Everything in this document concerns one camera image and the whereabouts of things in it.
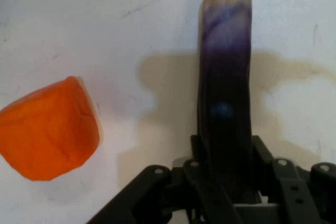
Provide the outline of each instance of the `blue spot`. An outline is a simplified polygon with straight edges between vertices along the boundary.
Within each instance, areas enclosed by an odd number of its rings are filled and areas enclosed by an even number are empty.
[[[221,102],[211,108],[210,115],[217,116],[222,119],[230,119],[235,116],[235,109],[232,107],[232,105],[226,102]]]

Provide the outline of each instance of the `orange foam block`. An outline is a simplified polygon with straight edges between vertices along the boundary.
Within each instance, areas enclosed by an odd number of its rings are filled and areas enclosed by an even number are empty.
[[[0,111],[0,153],[22,176],[51,180],[95,152],[99,131],[75,77],[37,90]]]

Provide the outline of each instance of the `eggplant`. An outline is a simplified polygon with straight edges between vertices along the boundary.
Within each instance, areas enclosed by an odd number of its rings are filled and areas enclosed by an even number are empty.
[[[204,0],[201,7],[198,134],[211,173],[234,203],[256,201],[249,69],[251,0]]]

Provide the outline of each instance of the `screw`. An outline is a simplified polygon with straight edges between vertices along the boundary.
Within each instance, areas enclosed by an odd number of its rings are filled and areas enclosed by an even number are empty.
[[[288,164],[288,162],[286,160],[284,160],[284,159],[279,159],[278,160],[278,164],[282,165],[282,166],[286,166]]]
[[[199,167],[199,162],[197,162],[197,161],[192,161],[191,163],[190,163],[190,165],[192,166],[192,167]]]
[[[160,168],[158,168],[158,169],[155,169],[155,174],[163,174],[163,169],[160,169]]]
[[[330,167],[328,165],[321,165],[320,169],[323,170],[323,171],[325,171],[325,172],[330,171]]]

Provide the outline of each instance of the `orange sponge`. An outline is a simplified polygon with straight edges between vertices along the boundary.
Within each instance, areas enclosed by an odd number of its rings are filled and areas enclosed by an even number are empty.
[[[95,152],[99,131],[75,77],[56,82],[0,111],[0,153],[22,176],[51,180]]]

